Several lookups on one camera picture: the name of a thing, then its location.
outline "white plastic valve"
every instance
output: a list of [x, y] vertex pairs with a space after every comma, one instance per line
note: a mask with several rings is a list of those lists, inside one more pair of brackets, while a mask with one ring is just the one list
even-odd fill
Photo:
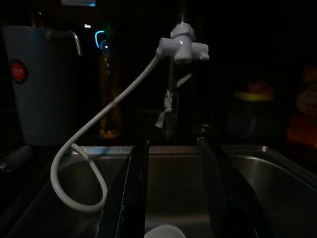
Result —
[[173, 57], [178, 64], [191, 63], [193, 60], [209, 60], [208, 45], [193, 42], [194, 29], [188, 23], [179, 23], [170, 33], [171, 38], [161, 38], [157, 53], [162, 57]]

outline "white hose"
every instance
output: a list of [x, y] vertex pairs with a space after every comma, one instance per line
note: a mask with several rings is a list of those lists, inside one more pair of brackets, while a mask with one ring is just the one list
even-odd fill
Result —
[[[122, 99], [124, 99], [128, 94], [130, 94], [141, 82], [142, 80], [151, 72], [151, 70], [156, 66], [156, 64], [159, 62], [159, 56], [156, 55], [153, 60], [150, 62], [150, 64], [144, 69], [144, 71], [127, 87], [120, 95], [118, 95], [111, 103], [109, 103], [104, 109], [102, 109], [97, 115], [95, 115], [89, 122], [87, 122], [82, 128], [80, 128], [58, 151], [58, 153], [55, 155], [55, 158], [53, 160], [52, 166], [51, 166], [51, 183], [53, 186], [53, 189], [57, 196], [69, 207], [81, 211], [81, 212], [97, 212], [100, 209], [102, 209], [103, 204], [106, 200], [107, 196], [107, 185], [102, 177], [100, 171], [98, 170], [95, 163], [90, 160], [89, 155], [78, 145], [74, 144], [74, 142], [82, 136], [89, 128], [91, 128], [97, 121], [99, 121], [106, 113], [108, 113], [114, 106], [116, 106], [118, 103], [121, 102]], [[72, 147], [75, 151], [77, 151], [81, 156], [84, 157], [84, 159], [88, 162], [89, 166], [92, 168], [93, 172], [95, 173], [100, 186], [103, 191], [102, 199], [99, 203], [95, 205], [85, 205], [78, 203], [71, 199], [62, 189], [59, 181], [58, 181], [58, 165], [60, 163], [60, 160], [62, 159], [65, 151]]]

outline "kitchen sink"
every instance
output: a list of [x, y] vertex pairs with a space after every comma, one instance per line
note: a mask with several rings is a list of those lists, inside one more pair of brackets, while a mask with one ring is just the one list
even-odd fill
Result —
[[[108, 186], [131, 147], [84, 147]], [[317, 177], [265, 146], [225, 146], [225, 152], [252, 185], [278, 238], [317, 237]], [[94, 204], [102, 192], [79, 155], [65, 156], [59, 181], [75, 200]], [[39, 191], [7, 238], [94, 238], [100, 213], [68, 208], [50, 181]], [[210, 238], [201, 159], [195, 146], [152, 146], [149, 152], [146, 231], [161, 224], [180, 228], [187, 238]]]

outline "white bowl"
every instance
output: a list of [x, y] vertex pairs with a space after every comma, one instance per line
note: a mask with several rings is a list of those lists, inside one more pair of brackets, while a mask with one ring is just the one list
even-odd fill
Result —
[[172, 225], [161, 225], [148, 231], [144, 238], [186, 238], [184, 233]]

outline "red logo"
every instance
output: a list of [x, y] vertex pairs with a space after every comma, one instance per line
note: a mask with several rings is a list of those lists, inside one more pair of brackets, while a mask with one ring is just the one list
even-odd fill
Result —
[[17, 82], [22, 82], [24, 79], [26, 79], [26, 69], [20, 62], [15, 61], [11, 63], [11, 72], [13, 79], [15, 79]]

